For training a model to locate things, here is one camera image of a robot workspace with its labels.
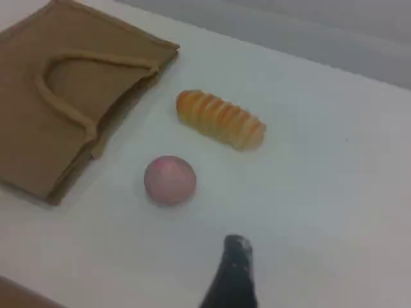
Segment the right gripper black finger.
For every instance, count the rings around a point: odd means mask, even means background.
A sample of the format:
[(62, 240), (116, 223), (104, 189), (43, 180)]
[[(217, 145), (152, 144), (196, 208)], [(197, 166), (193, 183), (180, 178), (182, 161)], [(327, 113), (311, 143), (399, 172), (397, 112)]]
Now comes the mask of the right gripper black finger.
[(240, 235), (227, 235), (216, 275), (200, 308), (257, 308), (253, 265), (250, 241)]

